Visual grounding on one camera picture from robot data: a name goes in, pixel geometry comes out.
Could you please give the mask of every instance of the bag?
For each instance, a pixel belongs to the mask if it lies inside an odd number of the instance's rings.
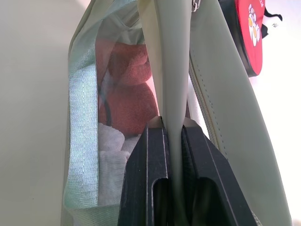
[[[259,75],[262,68],[262,39],[267,36],[268,28],[276,22],[267,20],[271,15],[265,8],[265,0],[219,0],[232,38],[249,77]]]
[[[70,157],[63,226],[117,225],[126,162],[145,124],[157,115],[163,116],[168,131],[172,172],[181,174],[188,73],[210,139],[229,160],[251,209],[271,225],[287,222],[268,134],[252,88],[239,77],[245,71],[218,2],[202,0],[199,6],[191,15],[191,4],[181,0],[172,8],[167,0],[91,1],[69,49]],[[232,57],[225,60],[226,53]],[[246,112],[252,117],[246,118]],[[245,145],[237,145],[233,128],[240,131]],[[275,187],[271,193],[260,167],[271,175],[269,186]],[[173,180],[181,183],[180,177]],[[180,189],[175,192],[181,195]],[[181,198],[177,201],[175,206],[181,206]],[[279,215],[283,220],[269,221],[265,216],[277,212],[270,208],[278,206],[275,203],[284,206]]]

